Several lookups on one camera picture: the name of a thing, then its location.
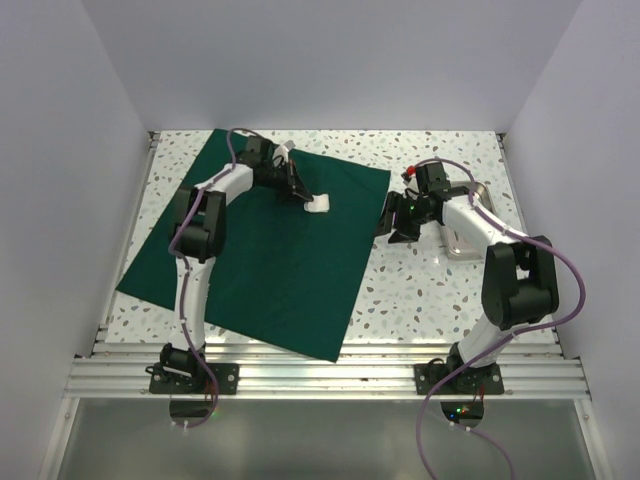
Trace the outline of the stainless steel tray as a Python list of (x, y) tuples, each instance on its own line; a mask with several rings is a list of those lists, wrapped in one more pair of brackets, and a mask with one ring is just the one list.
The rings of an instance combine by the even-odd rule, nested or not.
[(455, 261), (483, 258), (492, 242), (492, 228), (469, 203), (470, 187), (469, 181), (454, 181), (444, 202), (440, 232), (446, 256)]

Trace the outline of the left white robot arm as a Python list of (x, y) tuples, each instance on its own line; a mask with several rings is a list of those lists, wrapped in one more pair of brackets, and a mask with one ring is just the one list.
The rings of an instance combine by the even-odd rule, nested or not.
[(227, 207), (255, 187), (272, 190), (308, 214), (327, 205), (304, 185), (291, 156), (295, 143), (275, 144), (251, 132), (245, 147), (230, 147), (231, 160), (212, 177), (178, 189), (168, 251), (176, 262), (174, 325), (155, 376), (172, 379), (185, 392), (201, 390), (211, 376), (206, 365), (204, 323), (210, 276), (227, 237)]

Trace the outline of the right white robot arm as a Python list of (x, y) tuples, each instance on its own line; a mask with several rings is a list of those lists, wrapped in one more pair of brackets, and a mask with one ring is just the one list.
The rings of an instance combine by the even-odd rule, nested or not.
[(476, 182), (454, 185), (442, 161), (427, 160), (402, 173), (405, 190), (387, 194), (377, 236), (390, 244), (414, 243), (421, 227), (436, 222), (460, 234), (484, 260), (483, 315), (470, 333), (455, 343), (437, 378), (445, 375), (457, 392), (468, 392), (481, 371), (496, 363), (517, 328), (534, 325), (559, 306), (554, 256), (548, 239), (512, 231), (485, 208)]

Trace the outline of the green surgical drape cloth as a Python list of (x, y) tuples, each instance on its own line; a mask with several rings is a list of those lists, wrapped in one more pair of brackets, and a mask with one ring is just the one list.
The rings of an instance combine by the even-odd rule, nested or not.
[(308, 213), (267, 188), (234, 200), (207, 298), (207, 323), (319, 360), (337, 360), (369, 260), (390, 173), (301, 150)]

